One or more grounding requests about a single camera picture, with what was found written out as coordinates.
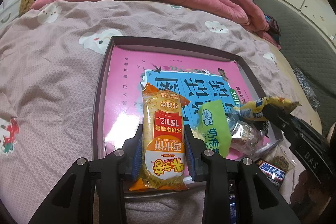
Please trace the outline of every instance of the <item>cloud print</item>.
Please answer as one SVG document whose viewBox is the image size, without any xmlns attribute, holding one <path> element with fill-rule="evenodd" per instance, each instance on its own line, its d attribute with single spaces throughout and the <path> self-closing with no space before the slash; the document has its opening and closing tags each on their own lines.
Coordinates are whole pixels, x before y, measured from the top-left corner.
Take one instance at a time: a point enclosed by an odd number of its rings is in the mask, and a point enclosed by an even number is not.
<svg viewBox="0 0 336 224">
<path fill-rule="evenodd" d="M 211 32 L 229 33 L 229 30 L 224 25 L 221 25 L 218 21 L 213 21 L 213 22 L 206 21 L 205 26 Z"/>
<path fill-rule="evenodd" d="M 275 65 L 277 65 L 277 58 L 275 57 L 273 53 L 271 52 L 265 53 L 263 57 L 268 60 L 271 60 Z"/>
<path fill-rule="evenodd" d="M 83 44 L 84 48 L 89 48 L 97 53 L 105 54 L 111 37 L 122 35 L 123 34 L 116 29 L 108 29 L 102 33 L 86 32 L 81 36 L 78 43 Z"/>
<path fill-rule="evenodd" d="M 37 21 L 41 25 L 45 23 L 54 22 L 61 12 L 62 12 L 61 6 L 56 6 L 55 3 L 50 3 L 37 15 Z"/>
</svg>

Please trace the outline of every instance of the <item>yellow snack wrapper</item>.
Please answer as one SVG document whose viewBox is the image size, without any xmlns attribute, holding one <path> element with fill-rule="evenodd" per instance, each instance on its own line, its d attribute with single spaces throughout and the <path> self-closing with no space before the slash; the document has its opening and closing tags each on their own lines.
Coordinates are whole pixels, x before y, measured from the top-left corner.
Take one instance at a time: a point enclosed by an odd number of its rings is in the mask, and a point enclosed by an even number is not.
<svg viewBox="0 0 336 224">
<path fill-rule="evenodd" d="M 140 179 L 129 190 L 183 190 L 186 159 L 182 107 L 190 101 L 149 83 L 142 98 L 142 169 Z"/>
<path fill-rule="evenodd" d="M 249 101 L 241 107 L 234 107 L 233 110 L 247 120 L 263 122 L 267 121 L 263 116 L 263 108 L 267 104 L 282 108 L 286 114 L 291 113 L 297 106 L 301 105 L 299 102 L 292 102 L 286 98 L 271 96 Z"/>
</svg>

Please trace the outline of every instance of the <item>bird illustration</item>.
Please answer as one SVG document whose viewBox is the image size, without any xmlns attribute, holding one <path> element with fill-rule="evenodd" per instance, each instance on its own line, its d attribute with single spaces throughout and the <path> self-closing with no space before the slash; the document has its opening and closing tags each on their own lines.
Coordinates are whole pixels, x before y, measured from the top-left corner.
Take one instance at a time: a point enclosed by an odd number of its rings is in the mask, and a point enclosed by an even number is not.
<svg viewBox="0 0 336 224">
<path fill-rule="evenodd" d="M 153 72 L 157 72 L 157 73 L 160 73 L 160 71 L 161 71 L 161 67 L 160 68 L 158 68 L 157 66 L 155 66 L 154 64 L 152 64 L 155 68 L 156 68 L 156 70 L 152 70 Z"/>
<path fill-rule="evenodd" d="M 203 73 L 206 74 L 206 75 L 209 75 L 209 76 L 211 75 L 210 71 L 207 70 L 207 69 L 203 69 L 202 71 L 204 71 Z"/>
<path fill-rule="evenodd" d="M 227 77 L 225 76 L 225 72 L 224 72 L 224 70 L 222 70 L 222 69 L 218 69 L 218 72 L 219 72 L 219 74 L 222 76 L 222 79 L 223 79 L 225 82 L 228 82 L 228 81 L 229 81 L 229 78 L 227 78 Z"/>
</svg>

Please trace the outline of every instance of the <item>gray cushion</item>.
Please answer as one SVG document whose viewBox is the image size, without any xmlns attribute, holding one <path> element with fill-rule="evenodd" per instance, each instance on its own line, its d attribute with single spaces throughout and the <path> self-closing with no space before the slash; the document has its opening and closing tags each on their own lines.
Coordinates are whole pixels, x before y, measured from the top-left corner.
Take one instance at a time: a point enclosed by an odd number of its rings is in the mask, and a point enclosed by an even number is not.
<svg viewBox="0 0 336 224">
<path fill-rule="evenodd" d="M 298 67 L 314 89 L 324 135 L 336 122 L 336 54 L 328 42 L 281 0 L 253 0 L 281 28 L 281 53 Z"/>
</svg>

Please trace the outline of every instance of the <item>red label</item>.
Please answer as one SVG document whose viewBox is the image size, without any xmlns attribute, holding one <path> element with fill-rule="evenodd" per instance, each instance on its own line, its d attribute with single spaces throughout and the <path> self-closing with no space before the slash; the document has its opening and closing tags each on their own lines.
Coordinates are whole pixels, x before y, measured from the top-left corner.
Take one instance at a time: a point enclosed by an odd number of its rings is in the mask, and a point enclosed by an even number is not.
<svg viewBox="0 0 336 224">
<path fill-rule="evenodd" d="M 178 113 L 154 113 L 154 137 L 171 135 L 182 141 L 182 116 Z"/>
</svg>

